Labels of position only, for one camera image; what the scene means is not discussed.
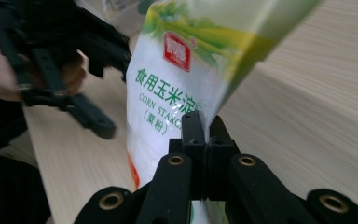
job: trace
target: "person's arm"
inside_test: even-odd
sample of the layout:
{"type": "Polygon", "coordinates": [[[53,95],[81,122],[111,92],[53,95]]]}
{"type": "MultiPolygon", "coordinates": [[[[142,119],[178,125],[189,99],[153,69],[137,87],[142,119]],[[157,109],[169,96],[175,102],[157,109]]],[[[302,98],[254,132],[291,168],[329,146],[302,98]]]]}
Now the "person's arm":
{"type": "MultiPolygon", "coordinates": [[[[66,85],[70,94],[78,92],[83,79],[86,76],[85,70],[82,68],[83,57],[80,54],[75,54],[74,57],[62,67],[62,80],[66,85]]],[[[33,77],[34,85],[43,89],[43,80],[39,72],[31,63],[28,63],[28,70],[30,76],[33,77]]],[[[20,101],[21,96],[17,89],[16,78],[11,69],[7,58],[0,53],[0,99],[7,101],[20,101]]]]}

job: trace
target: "black pants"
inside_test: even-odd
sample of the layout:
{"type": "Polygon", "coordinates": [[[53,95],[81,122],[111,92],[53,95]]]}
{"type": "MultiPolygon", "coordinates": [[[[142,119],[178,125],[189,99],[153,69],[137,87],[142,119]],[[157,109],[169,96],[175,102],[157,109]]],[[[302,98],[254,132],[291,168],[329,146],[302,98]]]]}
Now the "black pants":
{"type": "MultiPolygon", "coordinates": [[[[26,128],[20,103],[0,101],[0,147],[26,128]]],[[[0,223],[45,223],[50,216],[39,171],[0,156],[0,223]]]]}

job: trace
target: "plastic bag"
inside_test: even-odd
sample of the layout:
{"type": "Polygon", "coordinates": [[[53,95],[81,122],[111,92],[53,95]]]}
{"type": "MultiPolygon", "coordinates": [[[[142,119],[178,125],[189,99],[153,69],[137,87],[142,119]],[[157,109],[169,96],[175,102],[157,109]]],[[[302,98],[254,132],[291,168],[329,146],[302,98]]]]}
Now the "plastic bag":
{"type": "MultiPolygon", "coordinates": [[[[186,112],[200,112],[208,142],[208,127],[229,95],[318,2],[176,0],[149,8],[127,72],[137,186],[152,179],[169,139],[181,138],[186,112]]],[[[207,220],[205,211],[194,218],[207,220]]]]}

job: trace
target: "wooden table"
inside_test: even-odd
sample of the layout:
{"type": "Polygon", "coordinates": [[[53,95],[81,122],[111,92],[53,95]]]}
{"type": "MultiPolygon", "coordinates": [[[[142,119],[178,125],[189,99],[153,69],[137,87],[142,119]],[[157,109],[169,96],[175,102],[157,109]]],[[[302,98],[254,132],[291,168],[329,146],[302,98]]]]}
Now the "wooden table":
{"type": "MultiPolygon", "coordinates": [[[[55,108],[25,108],[58,224],[73,223],[99,189],[134,189],[120,74],[88,76],[83,91],[116,122],[114,139],[98,138],[55,108]]],[[[358,203],[358,0],[325,1],[219,114],[241,151],[261,158],[293,193],[304,198],[311,189],[329,188],[358,203]]]]}

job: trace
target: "red logo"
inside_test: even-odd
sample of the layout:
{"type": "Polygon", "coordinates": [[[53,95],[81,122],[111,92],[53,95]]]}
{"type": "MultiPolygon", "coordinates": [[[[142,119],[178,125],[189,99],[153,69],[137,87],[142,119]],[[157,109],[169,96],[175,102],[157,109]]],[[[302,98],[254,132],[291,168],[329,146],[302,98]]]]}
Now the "red logo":
{"type": "Polygon", "coordinates": [[[164,34],[164,58],[179,68],[190,71],[190,48],[173,32],[164,34]]]}

